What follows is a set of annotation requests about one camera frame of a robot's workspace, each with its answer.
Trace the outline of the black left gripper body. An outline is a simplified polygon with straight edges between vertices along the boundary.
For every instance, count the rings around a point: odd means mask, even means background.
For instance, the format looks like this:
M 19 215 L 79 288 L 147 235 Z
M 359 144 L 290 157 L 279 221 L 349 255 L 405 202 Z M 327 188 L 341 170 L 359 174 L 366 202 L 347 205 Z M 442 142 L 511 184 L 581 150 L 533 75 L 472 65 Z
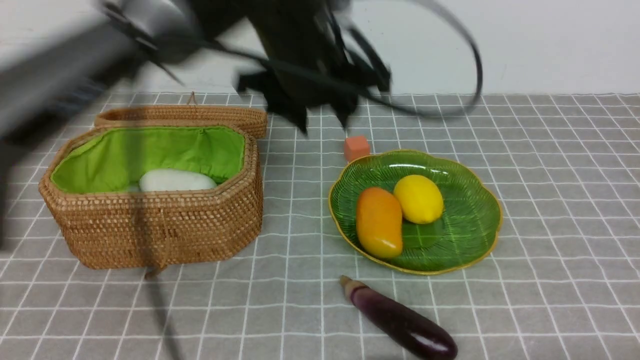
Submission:
M 269 60 L 280 60 L 363 88 L 388 92 L 391 71 L 365 36 L 354 26 L 348 30 L 364 55 L 346 47 L 339 16 L 349 16 L 350 0 L 265 0 L 247 18 Z M 235 90 L 263 94 L 267 111 L 290 121 L 307 135 L 307 110 L 328 105 L 346 128 L 359 96 L 319 85 L 287 71 L 265 66 L 240 73 Z

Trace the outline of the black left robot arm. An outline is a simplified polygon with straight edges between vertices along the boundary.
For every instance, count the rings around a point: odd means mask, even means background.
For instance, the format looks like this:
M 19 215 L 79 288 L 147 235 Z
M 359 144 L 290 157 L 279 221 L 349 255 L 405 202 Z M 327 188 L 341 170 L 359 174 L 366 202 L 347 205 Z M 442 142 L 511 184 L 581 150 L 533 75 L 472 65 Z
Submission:
M 37 147 L 119 80 L 146 64 L 177 65 L 201 49 L 231 53 L 218 37 L 242 20 L 256 31 L 262 71 L 235 89 L 262 93 L 270 112 L 302 132 L 306 111 L 332 107 L 346 126 L 370 88 L 391 88 L 391 71 L 361 32 L 347 30 L 365 56 L 346 47 L 338 14 L 348 0 L 121 0 L 102 20 L 1 71 L 1 148 Z

